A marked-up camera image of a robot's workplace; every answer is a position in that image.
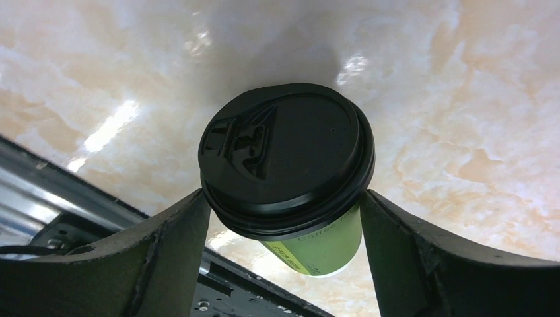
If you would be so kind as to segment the green paper coffee cup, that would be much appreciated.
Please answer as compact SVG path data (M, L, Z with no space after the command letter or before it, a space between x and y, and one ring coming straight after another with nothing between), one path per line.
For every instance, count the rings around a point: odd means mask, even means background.
M284 264L303 275L329 277L347 267L362 240L360 207L356 203L334 222L314 232L262 244Z

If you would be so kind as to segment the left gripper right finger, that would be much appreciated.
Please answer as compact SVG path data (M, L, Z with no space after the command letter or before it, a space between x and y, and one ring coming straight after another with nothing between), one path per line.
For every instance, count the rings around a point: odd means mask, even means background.
M382 316L558 316L559 263L484 246L369 190L361 222Z

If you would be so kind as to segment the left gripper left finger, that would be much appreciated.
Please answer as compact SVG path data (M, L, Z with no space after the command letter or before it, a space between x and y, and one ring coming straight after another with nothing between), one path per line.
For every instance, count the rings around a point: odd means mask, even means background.
M210 208L196 190L66 255L1 261L2 316L189 316Z

